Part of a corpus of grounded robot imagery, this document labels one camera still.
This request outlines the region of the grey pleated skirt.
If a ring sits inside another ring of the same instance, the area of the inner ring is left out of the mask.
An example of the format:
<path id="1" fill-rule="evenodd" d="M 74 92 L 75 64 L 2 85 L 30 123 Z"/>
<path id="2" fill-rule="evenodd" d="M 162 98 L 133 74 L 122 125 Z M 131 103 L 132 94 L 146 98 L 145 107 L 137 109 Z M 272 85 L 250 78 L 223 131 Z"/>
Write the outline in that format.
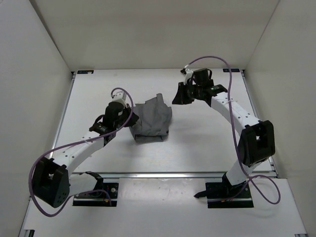
<path id="1" fill-rule="evenodd" d="M 172 108 L 165 104 L 161 93 L 143 104 L 135 104 L 133 112 L 139 117 L 130 127 L 136 143 L 163 142 L 168 138 Z"/>

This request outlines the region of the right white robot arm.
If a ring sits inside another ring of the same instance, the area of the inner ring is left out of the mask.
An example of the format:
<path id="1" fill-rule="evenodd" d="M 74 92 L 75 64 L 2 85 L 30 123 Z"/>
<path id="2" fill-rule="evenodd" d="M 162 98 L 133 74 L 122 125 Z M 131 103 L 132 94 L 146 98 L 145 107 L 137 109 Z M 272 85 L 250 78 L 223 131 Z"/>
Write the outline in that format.
<path id="1" fill-rule="evenodd" d="M 172 103 L 186 105 L 195 100 L 204 101 L 220 113 L 239 135 L 239 156 L 225 174 L 226 182 L 221 186 L 222 194 L 232 198 L 239 192 L 239 185 L 246 181 L 254 168 L 275 154 L 274 126 L 269 120 L 262 121 L 243 109 L 237 101 L 228 96 L 228 90 L 223 85 L 215 85 L 210 69 L 182 69 L 181 74 L 185 79 L 178 84 Z"/>

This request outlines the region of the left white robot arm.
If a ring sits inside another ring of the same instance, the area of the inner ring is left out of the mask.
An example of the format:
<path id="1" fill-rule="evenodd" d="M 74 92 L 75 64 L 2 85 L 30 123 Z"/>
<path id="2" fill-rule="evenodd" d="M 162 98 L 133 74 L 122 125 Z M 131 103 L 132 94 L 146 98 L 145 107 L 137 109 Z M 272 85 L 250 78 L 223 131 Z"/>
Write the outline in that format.
<path id="1" fill-rule="evenodd" d="M 48 158 L 50 152 L 41 155 L 33 164 L 29 174 L 29 191 L 34 204 L 37 199 L 53 208 L 63 208 L 70 197 L 87 193 L 97 197 L 104 193 L 103 178 L 93 172 L 74 171 L 92 155 L 105 148 L 118 131 L 132 127 L 138 120 L 133 104 L 127 103 L 130 94 L 117 87 L 111 92 L 111 102 L 105 112 L 98 116 L 87 133 L 77 142 L 55 148 L 61 152 Z"/>

